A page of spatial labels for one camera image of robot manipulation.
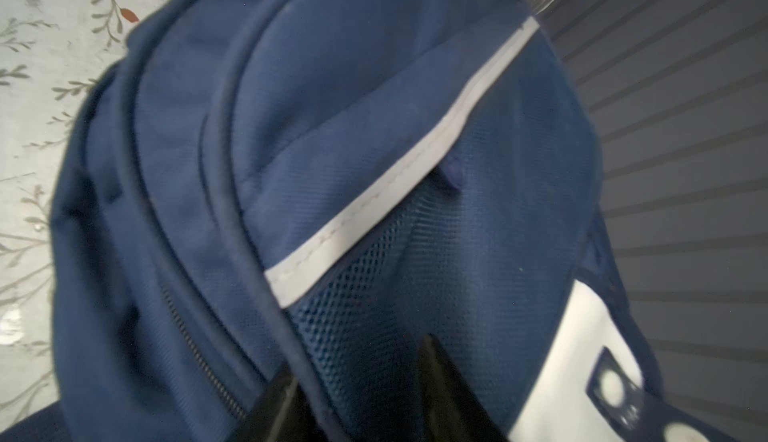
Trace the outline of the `navy blue student backpack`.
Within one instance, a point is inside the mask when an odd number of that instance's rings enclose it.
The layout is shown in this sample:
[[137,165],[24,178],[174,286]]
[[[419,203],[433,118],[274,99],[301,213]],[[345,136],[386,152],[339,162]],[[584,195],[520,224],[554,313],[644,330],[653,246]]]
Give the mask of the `navy blue student backpack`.
[[506,441],[722,441],[671,406],[596,133],[526,0],[169,0],[73,125],[59,400],[5,441],[427,441],[436,336]]

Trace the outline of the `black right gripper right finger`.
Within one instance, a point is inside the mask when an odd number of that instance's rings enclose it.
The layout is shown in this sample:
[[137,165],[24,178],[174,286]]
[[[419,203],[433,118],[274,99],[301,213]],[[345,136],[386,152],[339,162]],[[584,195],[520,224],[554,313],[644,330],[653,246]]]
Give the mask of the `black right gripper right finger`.
[[432,334],[418,349],[422,414],[427,441],[506,441]]

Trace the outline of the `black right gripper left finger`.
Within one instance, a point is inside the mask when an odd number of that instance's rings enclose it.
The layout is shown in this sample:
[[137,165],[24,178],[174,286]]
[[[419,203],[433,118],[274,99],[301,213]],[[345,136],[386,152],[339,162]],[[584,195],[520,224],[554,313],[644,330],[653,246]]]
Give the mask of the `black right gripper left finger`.
[[233,442],[300,440],[300,387],[287,364],[270,380],[264,393],[229,436]]

